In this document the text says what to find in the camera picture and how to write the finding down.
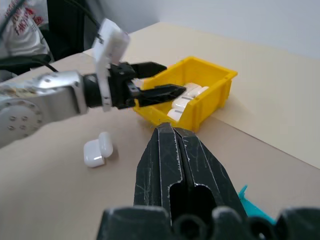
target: person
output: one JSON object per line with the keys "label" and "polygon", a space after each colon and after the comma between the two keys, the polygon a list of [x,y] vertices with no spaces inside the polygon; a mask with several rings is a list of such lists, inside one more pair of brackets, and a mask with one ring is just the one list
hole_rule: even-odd
{"label": "person", "polygon": [[[3,23],[16,4],[17,0],[1,0],[0,23]],[[10,56],[50,55],[49,46],[39,29],[41,25],[48,23],[46,7],[46,0],[27,0],[17,10],[0,36],[0,59]],[[0,82],[8,78],[8,71],[2,70]]]}

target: yellow storage bin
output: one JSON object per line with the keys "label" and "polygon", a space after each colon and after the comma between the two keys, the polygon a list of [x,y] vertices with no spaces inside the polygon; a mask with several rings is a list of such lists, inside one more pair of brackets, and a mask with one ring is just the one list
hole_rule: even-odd
{"label": "yellow storage bin", "polygon": [[187,104],[178,122],[167,116],[172,109],[172,101],[146,107],[139,107],[137,104],[133,109],[155,126],[170,122],[173,127],[197,132],[207,117],[225,105],[232,79],[237,74],[236,71],[199,58],[187,57],[158,75],[146,79],[142,86],[144,90],[166,84],[184,86],[195,83],[202,87],[208,86],[206,91]]}

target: beige table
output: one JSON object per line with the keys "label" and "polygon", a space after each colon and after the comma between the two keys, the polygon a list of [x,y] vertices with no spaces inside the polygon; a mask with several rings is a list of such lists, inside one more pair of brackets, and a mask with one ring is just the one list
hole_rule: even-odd
{"label": "beige table", "polygon": [[[93,59],[84,53],[53,66],[94,71]],[[48,71],[42,67],[14,81]],[[117,151],[106,165],[87,168],[83,146],[102,131],[111,133]],[[133,204],[136,167],[152,132],[131,109],[97,108],[0,149],[0,239],[94,239],[103,209]],[[235,189],[248,184],[247,198],[272,217],[287,206],[320,206],[320,170],[213,117],[197,134]]]}

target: robotic arm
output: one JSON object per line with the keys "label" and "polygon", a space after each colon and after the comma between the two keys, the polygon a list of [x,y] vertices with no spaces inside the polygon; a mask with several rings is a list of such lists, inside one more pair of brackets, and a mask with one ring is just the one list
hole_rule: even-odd
{"label": "robotic arm", "polygon": [[105,19],[93,45],[96,73],[46,73],[21,84],[0,85],[0,148],[26,138],[42,126],[86,114],[88,108],[131,108],[172,101],[185,88],[177,85],[141,90],[132,80],[152,77],[165,66],[121,62],[129,36]]}

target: white mounting bracket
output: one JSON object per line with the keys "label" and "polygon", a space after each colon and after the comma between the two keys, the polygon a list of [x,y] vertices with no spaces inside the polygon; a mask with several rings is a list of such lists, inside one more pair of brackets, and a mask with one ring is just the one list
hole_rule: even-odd
{"label": "white mounting bracket", "polygon": [[119,64],[130,42],[129,35],[113,21],[104,19],[93,43],[95,71],[101,93],[102,109],[110,111],[112,99],[108,83],[110,64]]}

